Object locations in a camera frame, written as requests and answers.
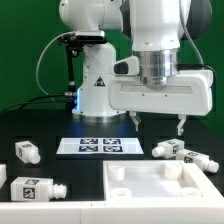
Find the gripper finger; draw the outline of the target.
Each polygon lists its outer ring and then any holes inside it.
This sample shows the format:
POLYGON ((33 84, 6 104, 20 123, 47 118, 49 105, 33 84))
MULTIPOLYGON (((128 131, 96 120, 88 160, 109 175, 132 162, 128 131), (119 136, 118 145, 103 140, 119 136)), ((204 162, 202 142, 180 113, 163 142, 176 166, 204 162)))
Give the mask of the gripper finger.
POLYGON ((178 115, 179 123, 177 125, 177 134, 181 136, 184 132, 184 124, 186 122, 186 115, 178 115))
POLYGON ((129 116, 130 116, 132 122, 134 123, 135 130, 138 131, 138 125, 139 125, 139 122, 138 122, 138 119, 137 119, 136 112, 132 112, 132 111, 130 111, 130 112, 129 112, 129 116))

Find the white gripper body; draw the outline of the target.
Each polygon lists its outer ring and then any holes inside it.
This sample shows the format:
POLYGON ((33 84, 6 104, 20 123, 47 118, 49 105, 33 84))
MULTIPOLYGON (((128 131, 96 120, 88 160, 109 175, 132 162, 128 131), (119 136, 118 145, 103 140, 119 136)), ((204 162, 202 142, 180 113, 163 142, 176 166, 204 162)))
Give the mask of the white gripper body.
POLYGON ((147 86, 139 76, 115 76, 108 98, 114 110, 204 116, 212 109, 212 84, 210 70, 181 70, 164 86, 147 86))

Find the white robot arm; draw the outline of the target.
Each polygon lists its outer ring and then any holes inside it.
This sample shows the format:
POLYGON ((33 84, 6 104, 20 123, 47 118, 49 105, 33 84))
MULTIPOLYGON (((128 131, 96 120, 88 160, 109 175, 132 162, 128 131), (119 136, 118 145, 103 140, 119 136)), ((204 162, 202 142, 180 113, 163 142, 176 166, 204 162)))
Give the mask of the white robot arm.
POLYGON ((138 123, 139 112, 208 114, 213 74, 178 63, 192 9, 192 0, 61 0, 73 48, 84 54, 73 115, 104 121, 129 113, 138 123))

